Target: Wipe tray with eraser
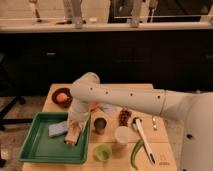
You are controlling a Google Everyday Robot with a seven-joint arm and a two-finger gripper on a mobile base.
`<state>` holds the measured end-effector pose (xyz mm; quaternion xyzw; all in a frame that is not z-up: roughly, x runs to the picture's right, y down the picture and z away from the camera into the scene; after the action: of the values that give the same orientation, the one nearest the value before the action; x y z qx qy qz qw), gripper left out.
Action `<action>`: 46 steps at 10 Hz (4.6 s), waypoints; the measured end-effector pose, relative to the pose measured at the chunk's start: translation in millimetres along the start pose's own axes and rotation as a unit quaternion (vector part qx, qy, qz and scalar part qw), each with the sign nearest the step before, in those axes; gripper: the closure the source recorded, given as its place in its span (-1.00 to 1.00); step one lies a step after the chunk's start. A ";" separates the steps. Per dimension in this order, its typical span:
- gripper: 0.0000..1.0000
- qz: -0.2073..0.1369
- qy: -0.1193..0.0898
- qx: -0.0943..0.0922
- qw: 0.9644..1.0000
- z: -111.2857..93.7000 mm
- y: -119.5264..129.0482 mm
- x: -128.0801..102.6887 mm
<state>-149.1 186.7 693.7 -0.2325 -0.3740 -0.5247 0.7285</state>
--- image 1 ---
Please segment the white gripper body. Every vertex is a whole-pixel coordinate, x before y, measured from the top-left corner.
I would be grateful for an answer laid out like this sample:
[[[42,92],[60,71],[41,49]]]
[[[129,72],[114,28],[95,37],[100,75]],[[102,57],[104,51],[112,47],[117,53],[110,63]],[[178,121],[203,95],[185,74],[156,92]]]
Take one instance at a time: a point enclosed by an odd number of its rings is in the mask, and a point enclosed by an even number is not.
[[[68,131],[65,136],[65,143],[75,145],[79,139],[79,136],[83,130],[83,125],[81,123],[71,123],[68,125]]]

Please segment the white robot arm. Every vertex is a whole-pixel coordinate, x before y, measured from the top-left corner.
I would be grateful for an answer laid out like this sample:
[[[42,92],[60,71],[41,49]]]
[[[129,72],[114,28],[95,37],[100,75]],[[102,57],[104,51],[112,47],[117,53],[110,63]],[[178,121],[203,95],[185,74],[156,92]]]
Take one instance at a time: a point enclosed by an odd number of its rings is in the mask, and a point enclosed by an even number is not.
[[[88,72],[70,87],[73,97],[68,121],[84,122],[92,102],[127,107],[185,125],[180,169],[213,171],[213,92],[194,94],[163,89],[116,88],[100,83]]]

